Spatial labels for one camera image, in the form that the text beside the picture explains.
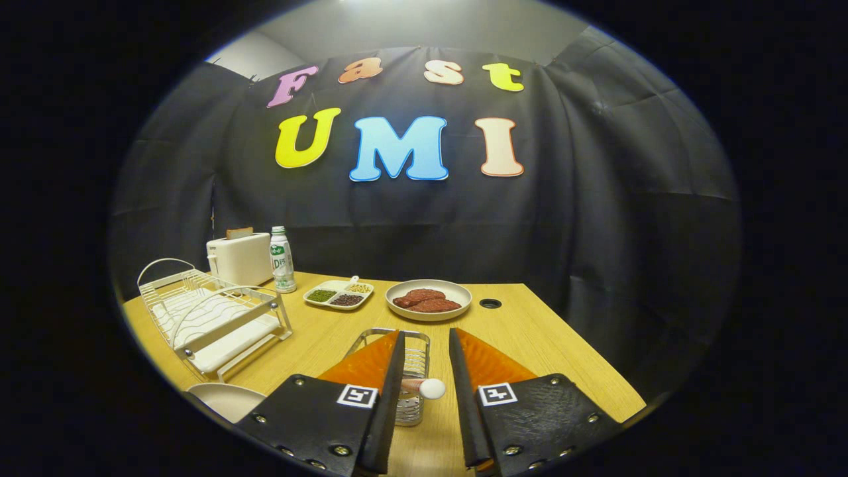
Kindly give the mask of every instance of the blue letter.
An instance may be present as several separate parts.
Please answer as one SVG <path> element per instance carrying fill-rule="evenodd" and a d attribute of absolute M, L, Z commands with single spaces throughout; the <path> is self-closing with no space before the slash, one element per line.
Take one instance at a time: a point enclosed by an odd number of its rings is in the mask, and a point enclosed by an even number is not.
<path fill-rule="evenodd" d="M 362 118 L 354 123 L 360 130 L 360 156 L 356 168 L 350 172 L 350 180 L 356 182 L 376 181 L 380 170 L 376 167 L 376 154 L 380 154 L 382 166 L 394 179 L 404 168 L 410 153 L 412 166 L 406 176 L 417 181 L 441 181 L 448 177 L 442 166 L 442 128 L 448 122 L 435 116 L 421 116 L 412 121 L 403 138 L 398 138 L 392 125 L 382 117 Z"/>

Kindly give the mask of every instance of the ceiling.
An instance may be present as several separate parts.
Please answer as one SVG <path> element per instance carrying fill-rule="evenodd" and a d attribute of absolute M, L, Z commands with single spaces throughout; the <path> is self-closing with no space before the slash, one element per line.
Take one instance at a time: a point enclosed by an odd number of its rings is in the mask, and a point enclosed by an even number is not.
<path fill-rule="evenodd" d="M 422 45 L 547 65 L 586 26 L 536 0 L 316 0 L 267 22 L 258 32 L 304 62 Z"/>

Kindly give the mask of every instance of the meat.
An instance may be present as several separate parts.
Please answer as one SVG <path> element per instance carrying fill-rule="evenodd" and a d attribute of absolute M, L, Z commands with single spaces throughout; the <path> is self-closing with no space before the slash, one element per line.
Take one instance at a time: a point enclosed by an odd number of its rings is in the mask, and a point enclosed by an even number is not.
<path fill-rule="evenodd" d="M 432 300 L 434 298 L 444 299 L 444 293 L 434 289 L 414 289 L 400 298 L 395 298 L 392 300 L 392 303 L 401 308 L 409 308 L 410 306 L 418 305 L 424 300 Z"/>
<path fill-rule="evenodd" d="M 439 313 L 441 311 L 456 310 L 457 308 L 461 308 L 461 306 L 455 301 L 445 300 L 443 298 L 431 298 L 430 300 L 422 301 L 418 305 L 410 306 L 407 310 L 421 311 L 424 313 Z"/>

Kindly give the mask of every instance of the pink letter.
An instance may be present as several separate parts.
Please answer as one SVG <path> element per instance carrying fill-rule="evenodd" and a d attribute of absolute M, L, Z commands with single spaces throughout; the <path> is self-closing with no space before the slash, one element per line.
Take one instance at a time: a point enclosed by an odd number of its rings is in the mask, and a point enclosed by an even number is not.
<path fill-rule="evenodd" d="M 306 76 L 312 76 L 318 72 L 317 66 L 310 66 L 305 70 L 295 71 L 287 75 L 280 76 L 280 86 L 276 89 L 274 98 L 268 103 L 268 108 L 273 108 L 278 104 L 288 103 L 292 100 L 292 90 L 300 91 L 300 88 L 306 83 Z"/>

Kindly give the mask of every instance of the wooden table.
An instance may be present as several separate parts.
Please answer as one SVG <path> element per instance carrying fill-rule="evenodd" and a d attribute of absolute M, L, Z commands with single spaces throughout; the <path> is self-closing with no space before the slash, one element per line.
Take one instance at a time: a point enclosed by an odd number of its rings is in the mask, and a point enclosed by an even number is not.
<path fill-rule="evenodd" d="M 331 279 L 296 272 L 298 290 L 282 296 L 293 328 L 285 341 L 272 340 L 225 375 L 226 382 L 269 395 L 295 373 L 317 376 L 340 361 L 360 333 L 368 328 L 399 328 L 427 334 L 431 340 L 430 377 L 444 381 L 447 393 L 426 401 L 424 417 L 415 427 L 396 427 L 389 455 L 389 475 L 473 476 L 463 464 L 454 379 L 448 355 L 450 328 L 462 328 L 503 351 L 534 373 L 563 373 L 609 416 L 622 422 L 645 403 L 632 386 L 548 308 L 527 286 L 519 283 L 464 285 L 474 301 L 460 317 L 445 323 L 418 323 L 395 315 L 385 302 L 386 290 L 397 282 L 360 281 L 374 293 L 354 311 L 312 306 L 303 293 Z M 265 287 L 273 289 L 269 282 Z M 495 298 L 503 305 L 487 309 L 478 303 Z M 141 298 L 124 309 L 151 360 L 180 390 L 204 382 L 168 347 L 144 308 Z"/>

